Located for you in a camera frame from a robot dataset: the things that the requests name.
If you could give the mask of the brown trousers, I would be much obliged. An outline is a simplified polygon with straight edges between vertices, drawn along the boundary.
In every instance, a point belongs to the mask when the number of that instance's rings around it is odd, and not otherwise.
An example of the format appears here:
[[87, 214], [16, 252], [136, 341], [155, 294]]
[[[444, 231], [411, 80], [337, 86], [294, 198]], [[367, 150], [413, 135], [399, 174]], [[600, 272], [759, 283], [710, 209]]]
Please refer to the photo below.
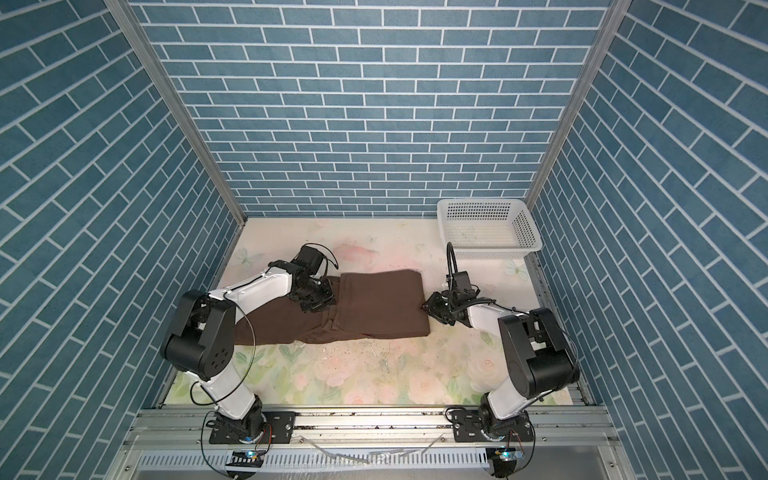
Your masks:
[[359, 339], [394, 340], [430, 334], [422, 276], [415, 270], [331, 276], [334, 305], [304, 312], [288, 297], [275, 298], [237, 322], [237, 345], [300, 341], [327, 344]]

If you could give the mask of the white plastic basket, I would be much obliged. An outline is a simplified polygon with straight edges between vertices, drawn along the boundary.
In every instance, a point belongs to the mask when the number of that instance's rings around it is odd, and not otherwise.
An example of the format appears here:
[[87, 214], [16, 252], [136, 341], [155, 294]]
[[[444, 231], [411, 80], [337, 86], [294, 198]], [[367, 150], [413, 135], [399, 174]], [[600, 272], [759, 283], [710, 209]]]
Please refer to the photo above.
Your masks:
[[437, 203], [442, 242], [458, 259], [523, 259], [542, 249], [541, 234], [521, 200], [463, 198]]

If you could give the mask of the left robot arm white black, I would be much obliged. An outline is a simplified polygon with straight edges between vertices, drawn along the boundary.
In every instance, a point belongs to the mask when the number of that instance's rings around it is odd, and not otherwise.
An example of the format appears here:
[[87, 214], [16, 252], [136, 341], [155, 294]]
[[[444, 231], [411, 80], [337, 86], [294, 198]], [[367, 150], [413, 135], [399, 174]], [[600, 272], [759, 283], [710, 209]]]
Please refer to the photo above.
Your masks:
[[223, 443], [255, 444], [269, 432], [259, 397], [234, 363], [235, 327], [243, 322], [257, 340], [247, 314], [268, 302], [287, 298], [302, 313], [335, 302], [328, 279], [313, 270], [277, 261], [243, 283], [217, 290], [184, 293], [166, 329], [160, 355], [195, 379], [214, 408], [214, 434]]

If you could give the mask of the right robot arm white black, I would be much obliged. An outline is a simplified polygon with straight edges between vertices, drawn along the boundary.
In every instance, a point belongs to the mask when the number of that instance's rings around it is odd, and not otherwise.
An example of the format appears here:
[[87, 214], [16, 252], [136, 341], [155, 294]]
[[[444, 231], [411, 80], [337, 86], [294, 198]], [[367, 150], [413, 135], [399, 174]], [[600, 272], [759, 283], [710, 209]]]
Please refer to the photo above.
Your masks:
[[481, 397], [481, 431], [507, 436], [532, 403], [580, 378], [577, 355], [547, 308], [521, 311], [482, 297], [466, 272], [449, 274], [447, 289], [434, 292], [422, 309], [442, 324], [461, 323], [500, 338], [507, 376]]

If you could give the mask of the right green circuit board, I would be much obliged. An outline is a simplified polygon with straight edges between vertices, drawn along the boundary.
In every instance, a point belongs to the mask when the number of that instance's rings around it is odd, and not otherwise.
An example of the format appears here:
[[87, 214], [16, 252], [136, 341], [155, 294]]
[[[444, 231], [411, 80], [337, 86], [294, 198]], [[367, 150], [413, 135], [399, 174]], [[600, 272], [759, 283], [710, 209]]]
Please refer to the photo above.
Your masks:
[[512, 447], [491, 448], [489, 459], [497, 463], [516, 463], [524, 458], [524, 453]]

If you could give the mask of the green circuit board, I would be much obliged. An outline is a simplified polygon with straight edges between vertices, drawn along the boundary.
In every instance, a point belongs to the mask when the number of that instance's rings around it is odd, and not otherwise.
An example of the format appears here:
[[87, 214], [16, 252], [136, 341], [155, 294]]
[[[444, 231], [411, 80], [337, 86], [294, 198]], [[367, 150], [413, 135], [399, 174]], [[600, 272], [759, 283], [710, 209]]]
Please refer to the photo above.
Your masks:
[[524, 458], [524, 453], [512, 447], [491, 448], [489, 459], [497, 463], [516, 463]]
[[264, 463], [264, 451], [236, 450], [226, 463], [226, 469], [261, 468]]

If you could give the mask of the left green circuit board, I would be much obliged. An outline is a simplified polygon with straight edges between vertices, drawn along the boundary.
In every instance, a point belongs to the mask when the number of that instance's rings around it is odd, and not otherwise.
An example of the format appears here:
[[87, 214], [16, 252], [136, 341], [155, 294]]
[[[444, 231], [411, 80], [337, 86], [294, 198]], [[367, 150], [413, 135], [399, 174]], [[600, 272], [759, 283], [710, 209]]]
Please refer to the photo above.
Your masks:
[[226, 469], [261, 468], [264, 463], [264, 451], [236, 450], [226, 463]]

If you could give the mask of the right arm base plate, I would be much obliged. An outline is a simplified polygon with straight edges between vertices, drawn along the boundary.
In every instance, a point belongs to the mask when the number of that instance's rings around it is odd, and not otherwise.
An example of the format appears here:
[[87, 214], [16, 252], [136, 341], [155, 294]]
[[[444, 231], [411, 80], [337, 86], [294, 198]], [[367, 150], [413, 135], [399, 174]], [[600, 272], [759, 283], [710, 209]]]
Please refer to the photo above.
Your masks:
[[533, 425], [525, 414], [496, 421], [493, 418], [485, 425], [478, 410], [466, 408], [447, 408], [444, 416], [452, 427], [454, 441], [457, 443], [479, 442], [532, 442], [535, 434]]

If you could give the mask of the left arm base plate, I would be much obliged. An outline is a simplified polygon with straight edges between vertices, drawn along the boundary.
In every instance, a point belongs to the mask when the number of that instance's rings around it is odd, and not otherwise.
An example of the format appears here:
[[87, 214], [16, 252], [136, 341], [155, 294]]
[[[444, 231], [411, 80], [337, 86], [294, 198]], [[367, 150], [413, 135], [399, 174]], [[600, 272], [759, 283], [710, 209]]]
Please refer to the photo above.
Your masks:
[[246, 427], [247, 420], [232, 420], [216, 413], [205, 423], [211, 429], [209, 442], [211, 444], [227, 445], [267, 445], [288, 444], [291, 440], [296, 421], [295, 411], [261, 412], [260, 417], [253, 416], [257, 423], [255, 432]]

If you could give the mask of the aluminium front rail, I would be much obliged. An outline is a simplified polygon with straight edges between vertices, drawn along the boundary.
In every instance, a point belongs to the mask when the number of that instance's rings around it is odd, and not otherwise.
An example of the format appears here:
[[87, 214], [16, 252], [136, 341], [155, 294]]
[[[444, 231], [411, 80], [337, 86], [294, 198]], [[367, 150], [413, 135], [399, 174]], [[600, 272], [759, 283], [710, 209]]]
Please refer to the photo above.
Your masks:
[[510, 443], [513, 446], [589, 446], [619, 444], [608, 413], [595, 406], [531, 407], [525, 415], [533, 425], [532, 442], [457, 443], [444, 416], [449, 407], [291, 407], [266, 406], [267, 411], [295, 411], [296, 421], [288, 444], [332, 447], [411, 447], [432, 441], [474, 446]]

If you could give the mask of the left corner aluminium post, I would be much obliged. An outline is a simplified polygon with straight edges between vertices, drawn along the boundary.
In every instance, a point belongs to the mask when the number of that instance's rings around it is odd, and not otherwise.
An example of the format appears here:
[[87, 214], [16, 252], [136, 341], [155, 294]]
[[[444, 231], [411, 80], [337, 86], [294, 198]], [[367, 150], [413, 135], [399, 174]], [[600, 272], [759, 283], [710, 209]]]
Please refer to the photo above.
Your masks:
[[245, 212], [238, 203], [232, 189], [226, 182], [210, 149], [185, 107], [182, 98], [166, 72], [133, 9], [129, 5], [129, 2], [123, 0], [105, 0], [104, 3], [121, 32], [126, 37], [129, 45], [135, 52], [140, 63], [146, 70], [147, 75], [156, 87], [162, 100], [176, 120], [184, 138], [189, 142], [192, 150], [197, 155], [199, 162], [212, 180], [232, 217], [240, 227], [243, 227], [247, 221]]

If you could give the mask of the corner aluminium post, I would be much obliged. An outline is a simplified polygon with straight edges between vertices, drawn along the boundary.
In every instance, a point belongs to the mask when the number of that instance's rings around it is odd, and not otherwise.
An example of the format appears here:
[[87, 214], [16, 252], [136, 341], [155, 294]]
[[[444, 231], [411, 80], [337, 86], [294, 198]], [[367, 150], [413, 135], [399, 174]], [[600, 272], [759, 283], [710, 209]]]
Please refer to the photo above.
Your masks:
[[525, 203], [531, 211], [534, 210], [547, 179], [557, 163], [558, 155], [562, 151], [567, 136], [573, 127], [576, 117], [631, 3], [631, 0], [612, 1], [606, 11], [600, 28], [597, 31], [595, 41], [590, 47], [581, 72], [574, 83], [573, 92], [570, 94], [568, 103], [563, 109], [558, 126], [552, 135], [545, 154], [542, 156], [542, 161], [525, 197]]
[[210, 149], [185, 107], [182, 98], [166, 72], [133, 9], [129, 5], [129, 2], [123, 0], [105, 0], [104, 3], [121, 32], [126, 37], [129, 45], [135, 52], [140, 63], [146, 70], [147, 75], [156, 87], [162, 100], [176, 120], [184, 138], [189, 142], [192, 150], [197, 155], [199, 162], [212, 180], [232, 217], [240, 227], [243, 227], [247, 221], [245, 212], [238, 203], [232, 189], [226, 182]]

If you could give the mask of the right corner aluminium post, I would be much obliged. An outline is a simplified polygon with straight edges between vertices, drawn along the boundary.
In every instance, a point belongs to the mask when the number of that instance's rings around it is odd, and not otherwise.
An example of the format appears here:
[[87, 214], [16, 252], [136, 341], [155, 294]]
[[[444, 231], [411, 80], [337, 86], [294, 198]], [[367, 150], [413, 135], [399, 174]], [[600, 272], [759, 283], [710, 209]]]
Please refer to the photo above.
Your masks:
[[631, 3], [631, 0], [612, 1], [606, 11], [600, 28], [597, 31], [595, 41], [590, 47], [581, 72], [574, 83], [573, 92], [570, 94], [568, 103], [563, 109], [558, 126], [552, 135], [545, 154], [542, 156], [542, 161], [525, 197], [525, 203], [531, 211], [534, 210], [547, 179], [557, 163], [558, 155], [562, 151], [567, 136], [573, 127], [576, 117]]

